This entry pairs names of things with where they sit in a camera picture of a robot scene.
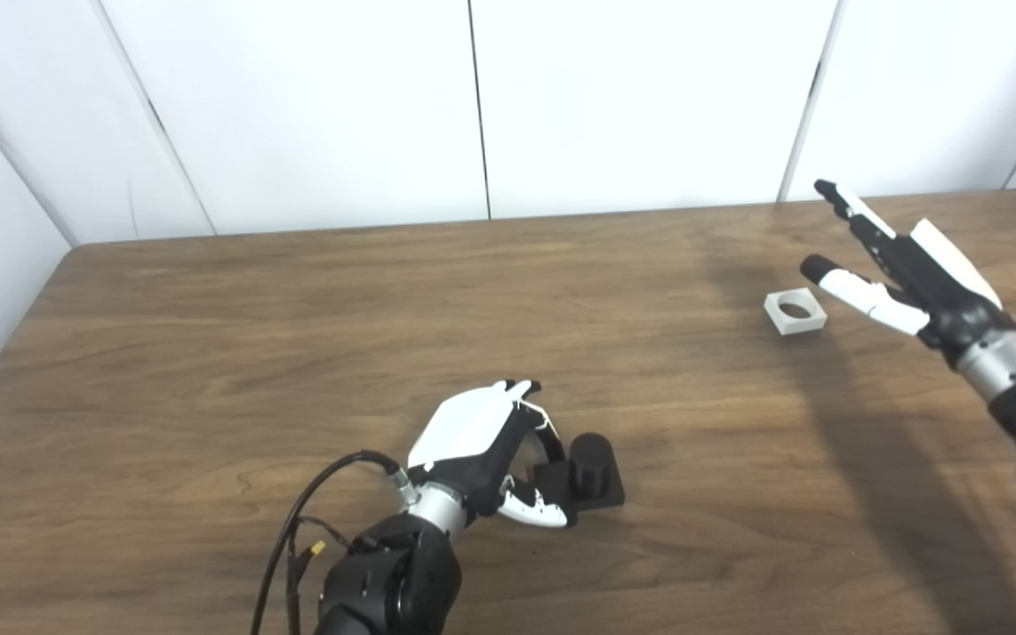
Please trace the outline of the black and white right hand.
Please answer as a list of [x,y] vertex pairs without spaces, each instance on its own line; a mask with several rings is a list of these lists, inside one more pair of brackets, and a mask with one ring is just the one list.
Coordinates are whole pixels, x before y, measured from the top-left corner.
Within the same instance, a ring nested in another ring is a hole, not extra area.
[[823,178],[813,186],[888,281],[871,280],[811,254],[799,265],[811,284],[939,351],[951,369],[985,338],[1016,331],[1016,321],[992,285],[934,224],[920,220],[910,233],[895,232],[850,189]]

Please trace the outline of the black and white left hand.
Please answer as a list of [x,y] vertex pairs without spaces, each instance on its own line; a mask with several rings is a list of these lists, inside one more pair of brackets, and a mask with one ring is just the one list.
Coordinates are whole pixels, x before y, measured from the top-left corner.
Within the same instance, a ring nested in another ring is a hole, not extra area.
[[500,379],[440,403],[408,452],[416,501],[406,512],[459,539],[479,518],[504,515],[534,527],[573,527],[578,514],[512,474],[513,459],[532,437],[549,463],[567,458],[549,414],[529,401],[533,379]]

